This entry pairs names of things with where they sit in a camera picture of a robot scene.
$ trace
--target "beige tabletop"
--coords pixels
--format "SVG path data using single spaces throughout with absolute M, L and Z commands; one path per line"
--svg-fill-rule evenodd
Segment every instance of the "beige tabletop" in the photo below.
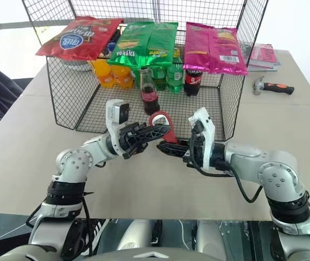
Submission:
M 287 150 L 299 161 L 310 192 L 310 85 L 287 51 L 277 51 L 278 72 L 247 76 L 233 141 L 268 150 Z M 253 81 L 295 87 L 291 95 L 252 94 Z M 56 155 L 95 136 L 54 122 L 47 72 L 43 68 L 0 122 L 0 213 L 30 214 L 43 200 Z M 231 178 L 209 178 L 168 157 L 152 142 L 130 160 L 108 162 L 88 174 L 86 191 L 94 218 L 269 220 L 264 193 L 248 204 Z M 256 184 L 243 182 L 251 196 Z

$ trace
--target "wire mesh basket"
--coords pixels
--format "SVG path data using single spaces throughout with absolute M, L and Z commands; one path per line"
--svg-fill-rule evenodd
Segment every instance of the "wire mesh basket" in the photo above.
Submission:
M 178 22 L 175 44 L 184 53 L 186 22 L 202 23 L 216 28 L 237 28 L 244 60 L 249 63 L 251 50 L 268 0 L 22 0 L 40 41 L 42 27 L 69 24 L 77 16 L 124 18 L 134 21 Z M 129 122 L 148 122 L 140 91 L 136 88 L 100 88 L 98 79 L 84 61 L 63 61 L 47 57 L 49 87 L 56 123 L 82 132 L 105 131 L 105 102 L 120 98 L 130 103 Z M 188 139 L 190 117 L 205 107 L 215 126 L 217 141 L 233 136 L 242 94 L 244 76 L 204 73 L 197 96 L 183 92 L 159 91 L 161 110 L 172 118 L 178 138 Z

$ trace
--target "hammer head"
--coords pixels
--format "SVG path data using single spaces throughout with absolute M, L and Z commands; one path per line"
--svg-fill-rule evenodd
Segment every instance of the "hammer head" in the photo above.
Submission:
M 257 79 L 255 82 L 254 82 L 254 94 L 255 95 L 260 95 L 261 94 L 261 90 L 263 90 L 263 77 L 262 76 L 261 78 Z

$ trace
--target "snack bag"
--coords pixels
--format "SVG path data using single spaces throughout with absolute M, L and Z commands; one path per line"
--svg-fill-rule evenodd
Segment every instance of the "snack bag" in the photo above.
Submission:
M 168 67 L 173 63 L 178 23 L 135 22 L 123 31 L 108 61 L 109 64 L 140 69 Z
M 237 29 L 186 23 L 185 69 L 247 75 Z
M 122 18 L 77 17 L 59 35 L 41 46 L 36 55 L 70 61 L 96 60 L 122 21 Z

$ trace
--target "red chip bag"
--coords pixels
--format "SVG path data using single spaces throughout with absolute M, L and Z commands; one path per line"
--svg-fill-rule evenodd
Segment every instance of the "red chip bag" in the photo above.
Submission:
M 70 61 L 96 60 L 122 21 L 122 18 L 77 17 L 59 35 L 41 46 L 36 55 Z

